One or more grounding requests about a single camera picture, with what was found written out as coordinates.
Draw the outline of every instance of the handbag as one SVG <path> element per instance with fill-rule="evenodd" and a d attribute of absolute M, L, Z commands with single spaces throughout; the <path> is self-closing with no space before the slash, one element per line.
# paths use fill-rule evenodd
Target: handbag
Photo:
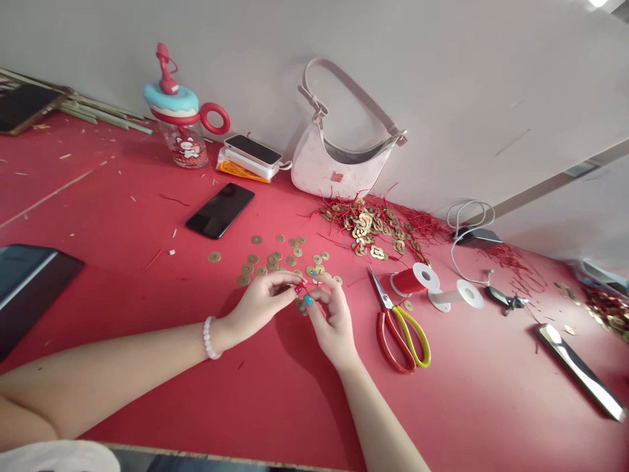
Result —
<path fill-rule="evenodd" d="M 323 133 L 323 118 L 328 114 L 328 108 L 308 86 L 308 69 L 312 66 L 323 66 L 332 72 L 380 120 L 391 137 L 360 151 L 343 149 L 331 143 Z M 406 143 L 406 130 L 400 130 L 367 92 L 327 59 L 312 59 L 304 69 L 297 89 L 314 108 L 314 116 L 295 150 L 291 173 L 293 184 L 304 192 L 330 198 L 365 196 L 382 172 L 393 146 Z"/>

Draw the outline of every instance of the handbag strap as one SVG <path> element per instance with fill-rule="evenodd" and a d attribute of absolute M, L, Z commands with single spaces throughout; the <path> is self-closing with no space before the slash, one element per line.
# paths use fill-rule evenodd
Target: handbag strap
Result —
<path fill-rule="evenodd" d="M 328 114 L 328 107 L 326 107 L 323 102 L 321 102 L 316 95 L 310 91 L 310 87 L 308 86 L 308 69 L 312 66 L 323 66 L 332 72 L 356 96 L 356 98 L 359 99 L 369 109 L 369 111 L 380 120 L 380 123 L 385 126 L 387 132 L 391 136 L 399 137 L 396 143 L 398 146 L 406 144 L 407 140 L 406 136 L 404 136 L 406 130 L 400 130 L 400 127 L 391 119 L 391 117 L 387 115 L 382 108 L 380 108 L 380 105 L 378 105 L 375 100 L 354 81 L 354 79 L 347 75 L 347 73 L 345 73 L 345 71 L 335 63 L 325 58 L 312 59 L 303 70 L 301 85 L 297 86 L 297 90 L 306 97 L 308 103 L 310 103 L 310 105 L 314 108 L 315 117 L 326 116 Z"/>

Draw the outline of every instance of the scissors blade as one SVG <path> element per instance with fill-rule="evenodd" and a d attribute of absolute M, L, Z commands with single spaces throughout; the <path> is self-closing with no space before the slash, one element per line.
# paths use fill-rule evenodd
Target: scissors blade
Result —
<path fill-rule="evenodd" d="M 382 288 L 382 285 L 380 284 L 380 281 L 378 280 L 378 276 L 375 274 L 375 272 L 373 271 L 371 267 L 368 267 L 368 269 L 369 269 L 369 272 L 371 272 L 372 274 L 372 280 L 376 289 L 378 290 L 378 295 L 380 295 L 380 301 L 382 302 L 382 306 L 385 307 L 386 309 L 393 309 L 393 303 L 391 302 L 389 295 L 387 295 L 387 293 L 385 292 L 385 289 Z"/>

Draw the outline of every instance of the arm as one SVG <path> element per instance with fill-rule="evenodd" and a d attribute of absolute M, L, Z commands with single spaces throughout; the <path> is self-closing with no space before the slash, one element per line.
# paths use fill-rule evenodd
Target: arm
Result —
<path fill-rule="evenodd" d="M 429 471 L 356 352 L 352 319 L 341 285 L 329 277 L 315 278 L 325 283 L 330 292 L 322 288 L 313 290 L 312 298 L 304 298 L 305 310 L 323 352 L 341 376 L 367 469 Z M 315 301 L 326 306 L 330 314 L 327 319 Z"/>
<path fill-rule="evenodd" d="M 249 338 L 290 304 L 293 273 L 257 277 L 228 316 L 212 321 L 218 353 Z M 74 439 L 128 403 L 207 359 L 203 323 L 86 344 L 0 376 L 0 451 Z"/>

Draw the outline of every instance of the hand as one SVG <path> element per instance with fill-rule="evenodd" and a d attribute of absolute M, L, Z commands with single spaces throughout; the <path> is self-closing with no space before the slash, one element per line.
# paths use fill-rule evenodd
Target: hand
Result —
<path fill-rule="evenodd" d="M 238 306 L 224 318 L 212 321 L 212 347 L 221 353 L 260 331 L 275 314 L 290 305 L 297 295 L 292 286 L 301 277 L 287 271 L 256 277 L 247 288 Z"/>
<path fill-rule="evenodd" d="M 345 293 L 336 280 L 329 275 L 314 278 L 327 285 L 330 291 L 316 288 L 311 296 L 304 297 L 303 308 L 313 322 L 319 346 L 339 372 L 360 364 L 360 357 L 354 345 L 352 317 L 345 299 Z M 328 312 L 326 319 L 316 302 L 321 302 Z"/>

